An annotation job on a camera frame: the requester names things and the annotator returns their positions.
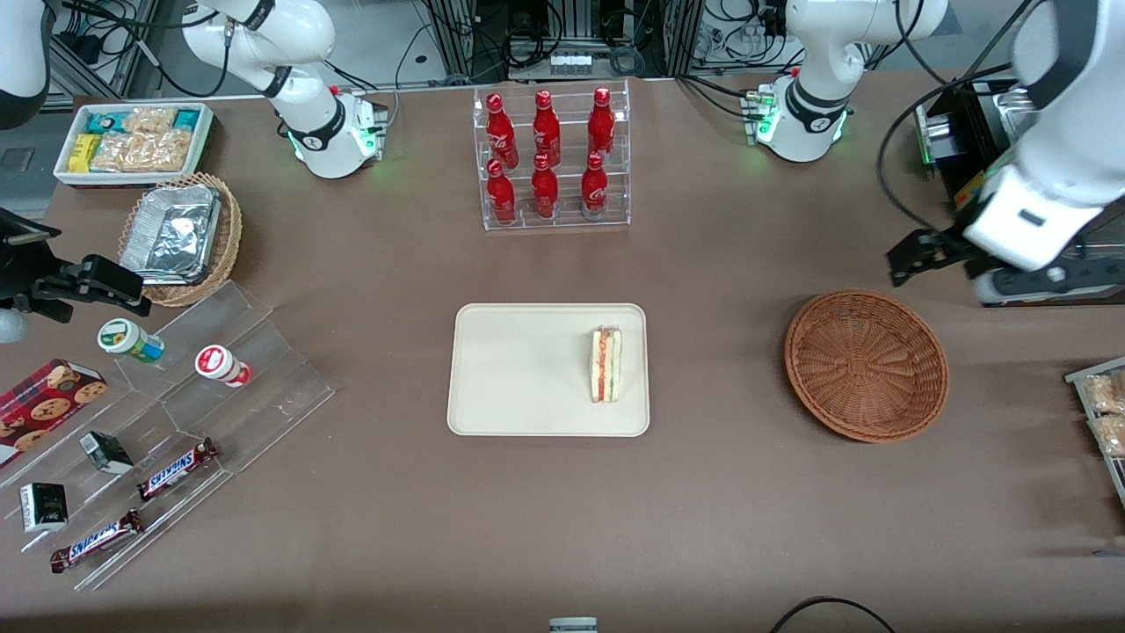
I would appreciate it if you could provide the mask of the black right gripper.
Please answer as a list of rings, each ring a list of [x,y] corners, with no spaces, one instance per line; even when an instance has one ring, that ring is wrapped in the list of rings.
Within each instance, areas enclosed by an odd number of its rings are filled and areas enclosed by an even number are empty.
[[[151,316],[152,301],[148,297],[128,300],[117,295],[81,293],[83,274],[84,265],[68,263],[60,257],[4,253],[1,308],[40,314],[52,322],[71,322],[74,309],[65,300],[76,299],[80,302],[117,306],[137,317]]]

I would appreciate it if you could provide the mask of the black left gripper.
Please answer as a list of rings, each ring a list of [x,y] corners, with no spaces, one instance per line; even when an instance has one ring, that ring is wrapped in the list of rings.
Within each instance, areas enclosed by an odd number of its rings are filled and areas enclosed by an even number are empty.
[[[907,284],[911,278],[979,257],[975,244],[961,230],[928,234],[927,242],[899,242],[889,248],[889,281],[893,287]]]

